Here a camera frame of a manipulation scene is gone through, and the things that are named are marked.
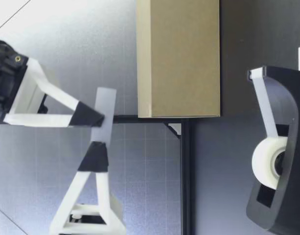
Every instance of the clear tape roll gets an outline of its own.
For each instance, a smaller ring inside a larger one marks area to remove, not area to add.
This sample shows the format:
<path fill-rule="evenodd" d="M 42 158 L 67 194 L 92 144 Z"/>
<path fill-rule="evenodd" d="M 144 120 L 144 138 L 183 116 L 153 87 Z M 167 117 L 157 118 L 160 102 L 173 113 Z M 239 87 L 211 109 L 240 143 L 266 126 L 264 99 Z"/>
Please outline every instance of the clear tape roll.
<path fill-rule="evenodd" d="M 285 151 L 287 140 L 287 137 L 267 137 L 254 150 L 253 173 L 257 180 L 269 188 L 277 188 L 279 175 L 275 169 L 275 161 L 277 156 Z"/>

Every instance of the brown cardboard box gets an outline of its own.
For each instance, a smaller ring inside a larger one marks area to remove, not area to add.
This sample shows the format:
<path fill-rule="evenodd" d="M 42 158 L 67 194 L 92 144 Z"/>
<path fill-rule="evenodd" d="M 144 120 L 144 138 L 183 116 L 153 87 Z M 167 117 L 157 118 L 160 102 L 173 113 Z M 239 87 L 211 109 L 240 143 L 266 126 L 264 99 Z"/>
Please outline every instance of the brown cardboard box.
<path fill-rule="evenodd" d="M 137 0 L 138 115 L 220 115 L 219 0 Z"/>

